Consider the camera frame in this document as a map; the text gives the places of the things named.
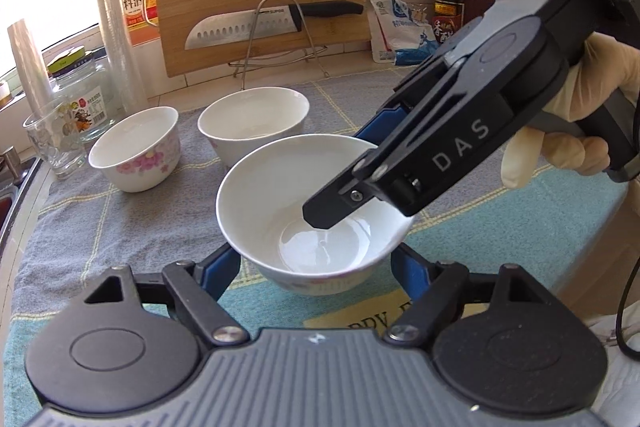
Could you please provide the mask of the gloved right hand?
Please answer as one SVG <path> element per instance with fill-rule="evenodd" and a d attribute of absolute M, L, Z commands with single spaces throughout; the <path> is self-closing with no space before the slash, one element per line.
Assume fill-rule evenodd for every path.
<path fill-rule="evenodd" d="M 595 32 L 585 43 L 584 56 L 572 67 L 564 86 L 544 106 L 548 114 L 568 122 L 582 120 L 599 108 L 617 89 L 628 101 L 639 95 L 639 51 Z M 601 138 L 575 138 L 562 132 L 524 127 L 506 144 L 501 181 L 507 188 L 525 186 L 539 157 L 552 166 L 593 176 L 610 165 L 610 146 Z"/>

